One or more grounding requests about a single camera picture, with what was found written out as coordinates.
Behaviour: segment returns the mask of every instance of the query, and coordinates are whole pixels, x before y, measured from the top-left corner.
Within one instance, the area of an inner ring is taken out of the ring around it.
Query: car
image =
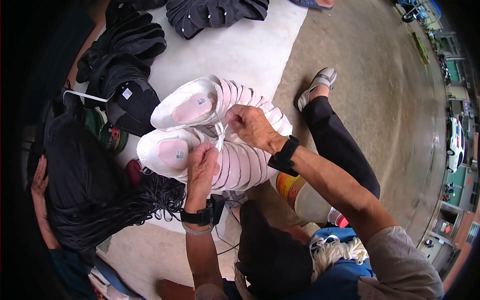
[[[451,117],[447,123],[448,131],[448,165],[447,171],[455,173],[462,164],[465,153],[465,139],[463,135],[462,124],[456,118]]]

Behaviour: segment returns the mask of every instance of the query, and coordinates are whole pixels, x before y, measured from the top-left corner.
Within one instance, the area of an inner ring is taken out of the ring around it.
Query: black pants
[[[320,96],[303,109],[318,154],[348,172],[377,199],[380,185],[357,143]],[[249,291],[260,299],[281,299],[310,285],[312,259],[308,246],[268,225],[255,201],[240,210],[242,233],[238,269],[251,283]]]

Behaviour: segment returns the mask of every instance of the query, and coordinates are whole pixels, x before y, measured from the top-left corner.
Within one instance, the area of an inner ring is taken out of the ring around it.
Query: hand
[[[282,150],[287,138],[276,132],[260,108],[235,104],[225,120],[238,136],[250,146],[275,154]]]
[[[184,210],[196,214],[206,208],[212,190],[213,176],[220,171],[216,162],[218,150],[212,144],[200,144],[188,156],[187,199]]]
[[[37,217],[47,218],[47,206],[45,205],[45,189],[48,185],[48,175],[46,178],[45,171],[47,169],[47,159],[42,155],[38,160],[35,175],[33,176],[32,186],[30,191],[32,193],[33,204]]]

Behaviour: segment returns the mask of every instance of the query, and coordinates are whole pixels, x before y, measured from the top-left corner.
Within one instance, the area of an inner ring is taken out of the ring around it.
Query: pavement
[[[423,39],[430,65],[423,64],[412,31]],[[403,23],[390,0],[337,1],[332,11],[308,11],[273,99],[300,143],[315,150],[293,99],[320,69],[337,69],[332,108],[375,171],[380,201],[415,244],[435,212],[446,162],[446,94],[434,58],[420,26]],[[269,182],[248,195],[260,201],[272,226],[299,222]],[[240,229],[233,220],[226,230],[228,242],[238,242]],[[218,251],[228,248],[217,245]],[[127,227],[113,235],[106,253],[98,253],[147,299],[159,299],[160,279],[193,286],[182,234],[148,223]],[[228,279],[234,261],[234,251],[219,256],[220,271]]]

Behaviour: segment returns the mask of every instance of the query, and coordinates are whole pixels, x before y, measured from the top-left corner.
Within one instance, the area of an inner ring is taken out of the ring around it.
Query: wrist device
[[[197,224],[198,226],[217,225],[220,222],[225,201],[223,195],[212,194],[207,200],[206,208],[197,211],[196,214],[189,214],[182,210],[180,219],[182,223]]]
[[[298,146],[298,139],[293,135],[289,136],[289,140],[283,145],[282,150],[270,157],[268,160],[268,166],[290,176],[297,177],[299,174],[292,169],[293,161],[290,159]]]

